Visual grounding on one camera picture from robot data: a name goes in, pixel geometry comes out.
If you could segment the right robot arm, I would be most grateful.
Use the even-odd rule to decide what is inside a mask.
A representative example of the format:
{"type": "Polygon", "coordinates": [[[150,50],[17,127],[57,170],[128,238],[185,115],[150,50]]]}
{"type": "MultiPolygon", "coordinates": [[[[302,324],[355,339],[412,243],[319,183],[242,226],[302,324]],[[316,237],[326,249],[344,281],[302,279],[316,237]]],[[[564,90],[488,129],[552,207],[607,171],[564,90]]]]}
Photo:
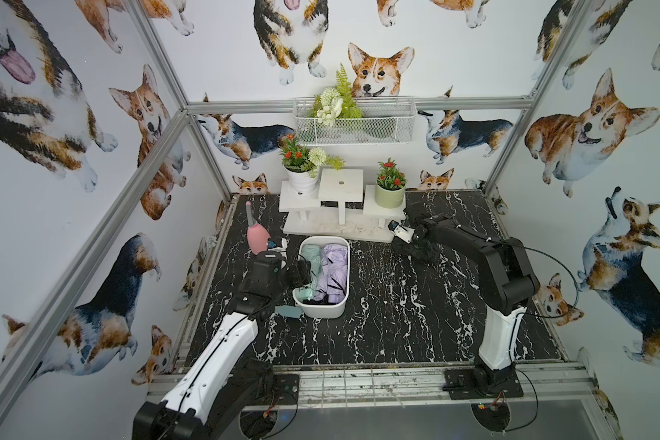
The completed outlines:
{"type": "Polygon", "coordinates": [[[522,397],[514,364],[516,338],[540,290],[526,254],[529,247],[516,238],[482,236],[443,214],[420,218],[413,227],[392,220],[388,229],[394,250],[417,262],[436,265],[444,247],[478,267],[478,290],[487,310],[483,339],[472,367],[445,371],[444,391],[456,401],[522,397]]]}

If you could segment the white plastic storage box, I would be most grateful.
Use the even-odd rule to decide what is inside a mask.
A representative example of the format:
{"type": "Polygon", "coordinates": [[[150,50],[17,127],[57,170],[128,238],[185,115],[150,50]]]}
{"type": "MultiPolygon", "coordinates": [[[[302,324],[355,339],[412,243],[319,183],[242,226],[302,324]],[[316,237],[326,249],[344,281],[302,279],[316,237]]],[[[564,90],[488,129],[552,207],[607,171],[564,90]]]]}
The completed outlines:
{"type": "Polygon", "coordinates": [[[350,291],[350,245],[338,236],[310,236],[301,244],[298,262],[308,276],[293,300],[305,316],[337,319],[343,315],[350,291]]]}

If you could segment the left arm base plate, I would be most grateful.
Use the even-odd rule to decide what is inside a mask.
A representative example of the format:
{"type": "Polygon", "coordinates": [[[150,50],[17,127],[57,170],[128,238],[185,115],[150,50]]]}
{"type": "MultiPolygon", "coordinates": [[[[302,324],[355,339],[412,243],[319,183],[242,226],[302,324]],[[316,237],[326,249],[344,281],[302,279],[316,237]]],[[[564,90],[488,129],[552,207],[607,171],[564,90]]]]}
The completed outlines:
{"type": "Polygon", "coordinates": [[[271,406],[287,404],[297,398],[300,390],[298,374],[266,376],[233,376],[218,396],[223,403],[237,406],[271,406]]]}

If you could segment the purple umbrella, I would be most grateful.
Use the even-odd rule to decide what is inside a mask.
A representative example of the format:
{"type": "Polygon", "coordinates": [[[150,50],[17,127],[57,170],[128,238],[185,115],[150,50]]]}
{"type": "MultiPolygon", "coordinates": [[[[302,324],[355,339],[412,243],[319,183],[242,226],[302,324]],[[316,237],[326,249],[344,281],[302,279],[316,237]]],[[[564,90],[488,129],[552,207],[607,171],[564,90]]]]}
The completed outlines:
{"type": "Polygon", "coordinates": [[[329,244],[321,249],[321,272],[312,301],[321,305],[341,303],[348,289],[348,247],[329,244]]]}

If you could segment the mint green umbrella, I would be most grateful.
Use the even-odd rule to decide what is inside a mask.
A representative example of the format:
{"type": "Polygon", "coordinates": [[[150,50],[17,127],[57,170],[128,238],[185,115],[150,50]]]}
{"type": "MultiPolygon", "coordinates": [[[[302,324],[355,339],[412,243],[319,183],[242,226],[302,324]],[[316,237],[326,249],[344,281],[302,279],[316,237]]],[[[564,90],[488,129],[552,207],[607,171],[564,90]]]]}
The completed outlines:
{"type": "Polygon", "coordinates": [[[317,292],[321,261],[322,256],[319,245],[311,244],[302,247],[298,260],[302,275],[302,286],[296,290],[297,298],[301,302],[311,301],[317,292]]]}

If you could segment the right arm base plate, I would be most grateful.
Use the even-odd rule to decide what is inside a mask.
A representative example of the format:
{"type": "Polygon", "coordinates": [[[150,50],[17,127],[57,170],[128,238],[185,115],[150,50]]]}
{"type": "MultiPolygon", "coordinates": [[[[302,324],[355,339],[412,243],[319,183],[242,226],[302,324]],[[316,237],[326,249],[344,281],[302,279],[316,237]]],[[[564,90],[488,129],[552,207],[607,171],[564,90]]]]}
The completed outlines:
{"type": "Polygon", "coordinates": [[[503,370],[490,370],[484,366],[445,370],[445,385],[452,400],[521,398],[524,396],[522,385],[516,377],[513,367],[503,370]]]}

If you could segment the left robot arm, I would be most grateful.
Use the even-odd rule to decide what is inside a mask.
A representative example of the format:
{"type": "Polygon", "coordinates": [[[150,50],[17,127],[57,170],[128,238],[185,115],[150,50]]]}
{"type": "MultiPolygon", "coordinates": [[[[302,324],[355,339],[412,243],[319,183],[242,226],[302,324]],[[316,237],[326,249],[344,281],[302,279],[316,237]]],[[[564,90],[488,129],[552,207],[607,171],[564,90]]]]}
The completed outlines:
{"type": "Polygon", "coordinates": [[[273,250],[258,254],[194,365],[159,403],[147,401],[137,411],[133,438],[218,439],[247,406],[296,398],[297,376],[276,379],[270,363],[245,354],[278,302],[310,280],[305,258],[289,262],[273,250]]]}

